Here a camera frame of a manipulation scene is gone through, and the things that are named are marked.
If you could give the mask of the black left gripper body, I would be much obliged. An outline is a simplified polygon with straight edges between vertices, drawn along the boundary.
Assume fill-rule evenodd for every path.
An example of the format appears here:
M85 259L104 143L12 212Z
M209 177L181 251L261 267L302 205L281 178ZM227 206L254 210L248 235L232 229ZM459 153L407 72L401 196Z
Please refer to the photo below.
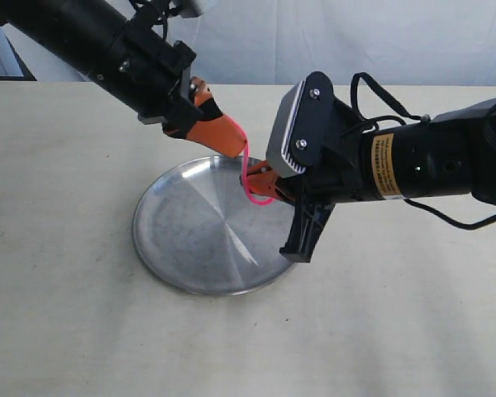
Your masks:
M167 42L169 7L137 7L119 39L125 49L117 70L130 79L144 124L191 128L198 108L190 98L195 52L182 41Z

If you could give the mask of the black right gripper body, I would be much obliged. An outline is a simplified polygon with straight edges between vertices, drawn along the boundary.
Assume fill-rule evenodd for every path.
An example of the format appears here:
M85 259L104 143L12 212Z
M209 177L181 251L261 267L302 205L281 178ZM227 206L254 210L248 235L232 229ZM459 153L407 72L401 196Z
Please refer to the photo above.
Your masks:
M321 159L292 178L295 203L289 236L279 253L288 261L308 263L337 203L350 202L364 186L359 166L360 118L334 98Z

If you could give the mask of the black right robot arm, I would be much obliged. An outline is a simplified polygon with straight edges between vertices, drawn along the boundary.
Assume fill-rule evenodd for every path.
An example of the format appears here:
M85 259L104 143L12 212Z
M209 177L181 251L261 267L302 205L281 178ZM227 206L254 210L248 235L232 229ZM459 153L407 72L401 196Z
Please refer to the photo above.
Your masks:
M334 207L339 203L401 199L423 208L423 199L470 194L496 206L496 98L444 113L432 120L397 118L379 129L340 100L322 116L314 113L295 134L315 149L315 160L286 176L275 162L247 170L253 194L293 206L289 236L280 254L309 262ZM496 214L471 224L496 222Z

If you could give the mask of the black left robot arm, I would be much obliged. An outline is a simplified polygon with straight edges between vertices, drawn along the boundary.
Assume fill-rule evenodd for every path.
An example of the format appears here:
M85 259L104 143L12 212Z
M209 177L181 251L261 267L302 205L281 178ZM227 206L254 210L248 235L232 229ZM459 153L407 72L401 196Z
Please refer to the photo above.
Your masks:
M197 18L210 1L133 1L123 16L106 1L0 1L9 24L134 110L165 135L235 158L246 134L217 105L206 82L191 73L195 52L169 43L172 17Z

